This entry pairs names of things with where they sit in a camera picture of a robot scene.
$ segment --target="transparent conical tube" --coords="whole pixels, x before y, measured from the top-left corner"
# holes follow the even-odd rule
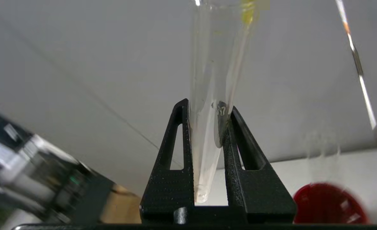
[[[255,0],[192,0],[190,131],[196,203],[208,199],[232,110]]]

